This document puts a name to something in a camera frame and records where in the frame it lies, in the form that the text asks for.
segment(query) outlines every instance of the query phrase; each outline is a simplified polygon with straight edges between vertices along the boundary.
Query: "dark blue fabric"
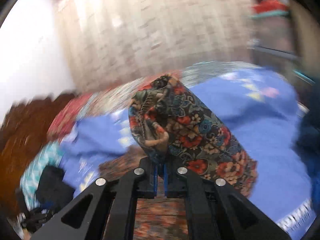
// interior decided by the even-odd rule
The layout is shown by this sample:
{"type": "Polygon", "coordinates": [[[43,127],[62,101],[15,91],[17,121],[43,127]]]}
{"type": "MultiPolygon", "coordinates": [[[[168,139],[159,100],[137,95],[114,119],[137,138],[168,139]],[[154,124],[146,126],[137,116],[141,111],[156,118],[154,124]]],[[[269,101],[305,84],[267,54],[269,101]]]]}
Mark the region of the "dark blue fabric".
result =
{"type": "Polygon", "coordinates": [[[312,182],[312,204],[320,214],[320,82],[313,86],[309,102],[309,112],[301,122],[297,140],[297,152],[307,166],[312,182]]]}

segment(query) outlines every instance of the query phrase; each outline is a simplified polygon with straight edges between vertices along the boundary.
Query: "silver bolt head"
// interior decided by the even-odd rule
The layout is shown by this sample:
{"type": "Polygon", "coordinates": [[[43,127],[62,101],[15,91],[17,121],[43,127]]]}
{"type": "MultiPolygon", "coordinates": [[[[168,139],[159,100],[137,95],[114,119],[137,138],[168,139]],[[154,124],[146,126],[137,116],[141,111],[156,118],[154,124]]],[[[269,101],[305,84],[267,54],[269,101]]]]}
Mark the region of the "silver bolt head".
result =
{"type": "Polygon", "coordinates": [[[104,178],[98,178],[96,179],[96,184],[98,186],[103,186],[106,183],[106,180],[104,178]]]}
{"type": "Polygon", "coordinates": [[[188,172],[188,169],[185,167],[180,167],[177,169],[179,174],[186,174],[188,172]]]}
{"type": "Polygon", "coordinates": [[[143,168],[136,168],[134,170],[134,174],[136,175],[142,175],[144,173],[144,169],[143,168]]]}
{"type": "Polygon", "coordinates": [[[216,184],[218,186],[224,186],[226,184],[226,181],[224,179],[217,179],[216,184]]]}

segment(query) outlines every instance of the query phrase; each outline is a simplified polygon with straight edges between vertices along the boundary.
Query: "blue blanket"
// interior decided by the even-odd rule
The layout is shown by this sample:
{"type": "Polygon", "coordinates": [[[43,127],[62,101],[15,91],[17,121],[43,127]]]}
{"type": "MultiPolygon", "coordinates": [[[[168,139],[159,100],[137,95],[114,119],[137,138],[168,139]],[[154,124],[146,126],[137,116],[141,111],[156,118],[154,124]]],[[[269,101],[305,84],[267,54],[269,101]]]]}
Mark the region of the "blue blanket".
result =
{"type": "MultiPolygon", "coordinates": [[[[293,240],[300,239],[315,214],[310,208],[310,178],[292,149],[301,119],[294,89],[277,73],[258,68],[212,78],[190,90],[258,161],[259,176],[250,200],[293,240]]],[[[75,195],[97,178],[101,162],[120,156],[126,142],[133,142],[128,129],[128,110],[116,118],[77,122],[77,139],[61,144],[71,154],[65,154],[60,165],[66,170],[64,181],[77,188],[75,195]]]]}

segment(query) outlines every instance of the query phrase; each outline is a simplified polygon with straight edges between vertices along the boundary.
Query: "white wall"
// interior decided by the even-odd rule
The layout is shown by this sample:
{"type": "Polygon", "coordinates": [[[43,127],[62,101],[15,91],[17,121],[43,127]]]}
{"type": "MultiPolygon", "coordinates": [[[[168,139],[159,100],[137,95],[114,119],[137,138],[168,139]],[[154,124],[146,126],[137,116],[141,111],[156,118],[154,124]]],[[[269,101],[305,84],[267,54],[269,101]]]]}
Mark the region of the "white wall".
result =
{"type": "Polygon", "coordinates": [[[0,124],[14,101],[74,89],[52,0],[18,0],[0,28],[0,124]]]}

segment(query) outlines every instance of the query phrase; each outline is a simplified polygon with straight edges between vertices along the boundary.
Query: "floral pattern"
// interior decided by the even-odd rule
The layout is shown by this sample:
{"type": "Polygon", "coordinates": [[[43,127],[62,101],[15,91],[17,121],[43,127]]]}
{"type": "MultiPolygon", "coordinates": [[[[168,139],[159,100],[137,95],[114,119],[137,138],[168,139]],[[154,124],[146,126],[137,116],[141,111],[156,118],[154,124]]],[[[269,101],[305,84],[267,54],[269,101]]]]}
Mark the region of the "floral pattern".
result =
{"type": "Polygon", "coordinates": [[[165,74],[131,99],[134,139],[157,164],[171,154],[205,179],[224,178],[248,196],[257,178],[251,159],[223,122],[178,79],[165,74]]]}

